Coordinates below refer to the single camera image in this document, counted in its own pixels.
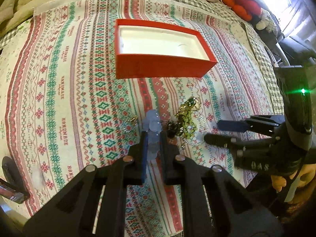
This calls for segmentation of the black hair claw clip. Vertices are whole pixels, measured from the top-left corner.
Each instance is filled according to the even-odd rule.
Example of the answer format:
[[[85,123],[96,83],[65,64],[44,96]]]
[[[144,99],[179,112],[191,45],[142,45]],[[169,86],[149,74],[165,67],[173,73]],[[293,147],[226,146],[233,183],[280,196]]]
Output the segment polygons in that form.
[[[180,135],[179,123],[177,121],[168,121],[166,124],[166,135],[168,138],[173,139]]]

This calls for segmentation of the patterned knit blanket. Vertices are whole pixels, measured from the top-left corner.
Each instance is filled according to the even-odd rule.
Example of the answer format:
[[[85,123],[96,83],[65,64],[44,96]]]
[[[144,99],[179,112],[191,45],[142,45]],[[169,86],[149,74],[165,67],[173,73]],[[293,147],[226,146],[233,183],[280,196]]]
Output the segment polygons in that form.
[[[250,105],[267,111],[261,71],[237,46],[241,31],[190,9],[141,0],[83,0],[37,15],[8,86],[10,110],[1,121],[1,155],[11,156],[30,198],[10,203],[31,219],[85,166],[108,166],[139,142],[148,110],[172,118],[190,97],[201,100],[193,114],[198,131],[188,141],[175,139],[181,152],[203,166],[222,165],[246,186],[254,173],[234,167],[225,149],[208,146],[202,134],[218,133],[221,119],[240,120]],[[201,78],[117,79],[115,22],[139,19],[198,31],[217,59]],[[138,117],[138,125],[128,120]]]

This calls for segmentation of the white plush toy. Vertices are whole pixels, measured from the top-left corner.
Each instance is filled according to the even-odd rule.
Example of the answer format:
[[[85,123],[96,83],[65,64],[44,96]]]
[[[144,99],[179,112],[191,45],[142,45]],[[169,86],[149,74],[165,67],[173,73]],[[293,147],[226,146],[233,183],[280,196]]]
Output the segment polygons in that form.
[[[269,11],[261,9],[261,14],[259,16],[260,21],[256,24],[256,29],[258,31],[266,30],[271,33],[275,30],[275,23],[271,18]]]

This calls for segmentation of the red orange plush toy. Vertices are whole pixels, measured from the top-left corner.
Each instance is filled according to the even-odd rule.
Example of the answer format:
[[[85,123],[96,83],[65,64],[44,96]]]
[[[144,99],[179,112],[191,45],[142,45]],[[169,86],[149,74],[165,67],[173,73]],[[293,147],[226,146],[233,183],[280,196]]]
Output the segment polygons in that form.
[[[254,0],[220,0],[224,5],[242,18],[246,22],[250,22],[253,16],[261,16],[262,9]]]

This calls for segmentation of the red jewelry box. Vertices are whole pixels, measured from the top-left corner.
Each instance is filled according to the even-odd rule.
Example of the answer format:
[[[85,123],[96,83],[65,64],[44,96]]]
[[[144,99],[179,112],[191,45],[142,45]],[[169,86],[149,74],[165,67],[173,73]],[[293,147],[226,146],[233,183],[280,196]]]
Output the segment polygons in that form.
[[[148,20],[116,20],[117,79],[201,78],[216,64],[196,30]]]

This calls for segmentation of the small gold earring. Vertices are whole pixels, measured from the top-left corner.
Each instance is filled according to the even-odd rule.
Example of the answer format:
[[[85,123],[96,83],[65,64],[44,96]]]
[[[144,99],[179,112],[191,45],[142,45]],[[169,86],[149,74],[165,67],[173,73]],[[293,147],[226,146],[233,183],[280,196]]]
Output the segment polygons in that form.
[[[129,119],[128,122],[129,122],[131,125],[136,126],[136,125],[138,125],[138,117],[137,117],[137,116],[134,116],[134,117],[132,117],[131,119]]]

